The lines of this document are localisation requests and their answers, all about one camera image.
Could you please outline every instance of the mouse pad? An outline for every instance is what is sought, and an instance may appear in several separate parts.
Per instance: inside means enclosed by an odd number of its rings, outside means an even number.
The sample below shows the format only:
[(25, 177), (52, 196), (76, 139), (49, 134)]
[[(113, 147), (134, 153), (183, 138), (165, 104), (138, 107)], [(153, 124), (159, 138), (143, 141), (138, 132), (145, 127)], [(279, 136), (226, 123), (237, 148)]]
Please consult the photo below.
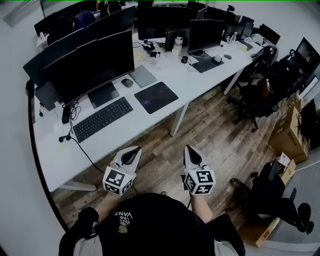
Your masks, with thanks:
[(179, 99), (164, 82), (158, 82), (147, 89), (137, 92), (134, 96), (149, 114)]

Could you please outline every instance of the desk leg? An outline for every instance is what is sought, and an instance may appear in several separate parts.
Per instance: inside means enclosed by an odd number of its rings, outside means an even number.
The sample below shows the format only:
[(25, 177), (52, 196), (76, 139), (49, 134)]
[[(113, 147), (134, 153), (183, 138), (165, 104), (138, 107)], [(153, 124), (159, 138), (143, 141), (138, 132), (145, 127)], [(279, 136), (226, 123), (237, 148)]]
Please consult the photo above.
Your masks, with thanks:
[(80, 182), (68, 181), (65, 184), (59, 186), (60, 189), (65, 190), (79, 190), (79, 191), (96, 191), (95, 185), (84, 184)]
[(176, 135), (176, 133), (179, 129), (179, 126), (182, 122), (182, 119), (184, 118), (184, 115), (187, 111), (188, 105), (189, 105), (189, 102), (176, 111), (175, 119), (174, 119), (174, 122), (173, 122), (173, 125), (171, 128), (171, 132), (170, 132), (172, 137)]
[(244, 70), (244, 68), (241, 68), (233, 77), (233, 79), (231, 80), (231, 82), (229, 83), (228, 87), (224, 90), (223, 94), (227, 95), (227, 93), (230, 91), (230, 89), (232, 88), (232, 86), (235, 84), (235, 82), (238, 80), (239, 76), (241, 75), (242, 71)]

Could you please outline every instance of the black keyboard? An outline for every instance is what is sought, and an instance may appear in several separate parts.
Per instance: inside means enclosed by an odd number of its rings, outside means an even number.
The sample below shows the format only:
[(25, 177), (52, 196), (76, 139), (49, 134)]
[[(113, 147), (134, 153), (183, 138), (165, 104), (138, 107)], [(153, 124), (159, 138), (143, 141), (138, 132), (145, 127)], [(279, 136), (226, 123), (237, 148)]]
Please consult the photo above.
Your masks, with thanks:
[(122, 97), (76, 124), (73, 127), (74, 134), (81, 143), (132, 110), (126, 98)]
[(247, 51), (250, 51), (253, 48), (253, 46), (250, 43), (247, 43), (245, 40), (240, 40), (239, 42), (246, 46)]
[(203, 73), (217, 67), (218, 65), (213, 62), (213, 57), (211, 57), (211, 58), (208, 58), (207, 60), (193, 63), (192, 66), (200, 73)]

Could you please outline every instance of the monitor stand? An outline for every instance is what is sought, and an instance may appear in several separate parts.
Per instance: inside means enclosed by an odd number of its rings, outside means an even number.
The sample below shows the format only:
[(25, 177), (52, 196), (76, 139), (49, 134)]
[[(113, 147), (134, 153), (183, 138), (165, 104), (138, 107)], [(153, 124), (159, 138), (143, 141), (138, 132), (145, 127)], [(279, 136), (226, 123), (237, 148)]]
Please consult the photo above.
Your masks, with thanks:
[(211, 58), (211, 56), (205, 53), (203, 50), (194, 51), (191, 56), (194, 57), (198, 62), (204, 62)]
[(116, 90), (112, 82), (108, 82), (99, 89), (96, 89), (93, 92), (88, 93), (88, 97), (94, 109), (113, 100), (119, 95), (119, 92)]

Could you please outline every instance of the silver laptop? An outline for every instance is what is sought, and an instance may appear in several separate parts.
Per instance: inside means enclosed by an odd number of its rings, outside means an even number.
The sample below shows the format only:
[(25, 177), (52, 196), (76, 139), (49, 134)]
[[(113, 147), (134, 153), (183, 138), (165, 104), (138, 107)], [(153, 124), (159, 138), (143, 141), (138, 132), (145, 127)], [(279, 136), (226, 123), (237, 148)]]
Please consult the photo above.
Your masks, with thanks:
[(157, 79), (143, 65), (137, 67), (135, 71), (129, 75), (141, 88), (157, 81)]

